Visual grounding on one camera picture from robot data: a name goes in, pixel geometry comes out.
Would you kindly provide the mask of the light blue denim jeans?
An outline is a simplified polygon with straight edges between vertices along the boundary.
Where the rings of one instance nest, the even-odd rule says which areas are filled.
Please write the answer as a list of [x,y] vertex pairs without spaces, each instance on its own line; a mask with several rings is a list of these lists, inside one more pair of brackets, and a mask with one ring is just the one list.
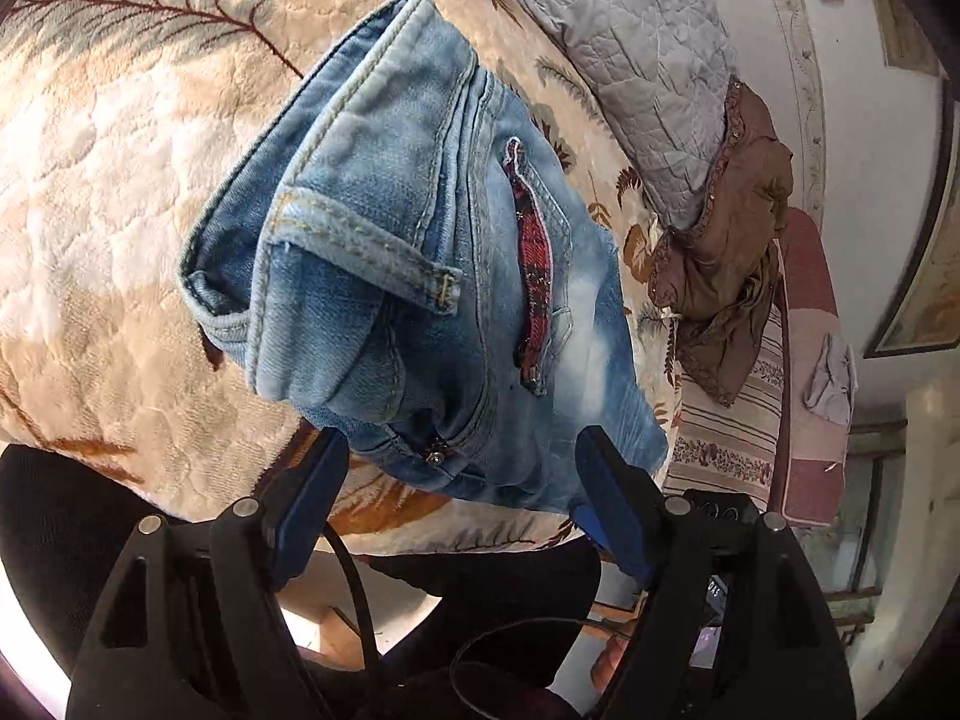
[[656,470],[619,255],[433,0],[322,57],[206,204],[179,284],[259,397],[414,488],[567,512],[604,429]]

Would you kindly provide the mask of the small grey cloth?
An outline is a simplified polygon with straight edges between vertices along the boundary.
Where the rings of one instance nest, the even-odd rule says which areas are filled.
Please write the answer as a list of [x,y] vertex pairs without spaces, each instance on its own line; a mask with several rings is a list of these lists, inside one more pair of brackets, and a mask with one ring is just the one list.
[[802,403],[819,418],[838,426],[850,426],[856,399],[856,355],[851,345],[836,332],[823,339]]

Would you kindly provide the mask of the brown ruffled garment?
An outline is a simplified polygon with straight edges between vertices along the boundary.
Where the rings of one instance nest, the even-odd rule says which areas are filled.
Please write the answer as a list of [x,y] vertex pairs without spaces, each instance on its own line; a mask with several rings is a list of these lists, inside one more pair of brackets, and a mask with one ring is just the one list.
[[649,296],[680,317],[675,353],[698,387],[729,406],[747,382],[779,280],[775,239],[793,193],[793,153],[763,99],[732,78],[724,138],[698,221],[652,252]]

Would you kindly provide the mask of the cream leaf-pattern blanket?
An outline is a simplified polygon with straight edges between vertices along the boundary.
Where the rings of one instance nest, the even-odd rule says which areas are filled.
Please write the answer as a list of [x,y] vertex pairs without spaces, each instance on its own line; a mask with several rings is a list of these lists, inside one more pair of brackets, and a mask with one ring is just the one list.
[[[680,388],[643,271],[658,223],[586,83],[517,0],[434,0],[532,112],[619,249],[636,379]],[[2,0],[2,439],[189,520],[293,465],[314,431],[245,387],[176,263],[231,166],[382,0]]]

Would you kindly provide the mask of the grey quilted pillow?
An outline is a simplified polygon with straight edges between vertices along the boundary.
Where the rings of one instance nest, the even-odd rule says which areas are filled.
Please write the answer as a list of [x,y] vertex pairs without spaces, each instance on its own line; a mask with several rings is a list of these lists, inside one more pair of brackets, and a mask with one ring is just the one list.
[[703,211],[736,51],[715,0],[519,0],[578,70],[665,226]]

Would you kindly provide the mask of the framed wall picture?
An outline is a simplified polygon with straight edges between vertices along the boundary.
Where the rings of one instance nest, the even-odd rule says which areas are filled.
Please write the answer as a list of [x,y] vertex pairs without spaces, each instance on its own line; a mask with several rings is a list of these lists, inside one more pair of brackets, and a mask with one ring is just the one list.
[[958,103],[940,80],[939,142],[928,206],[900,283],[864,349],[893,358],[958,346]]

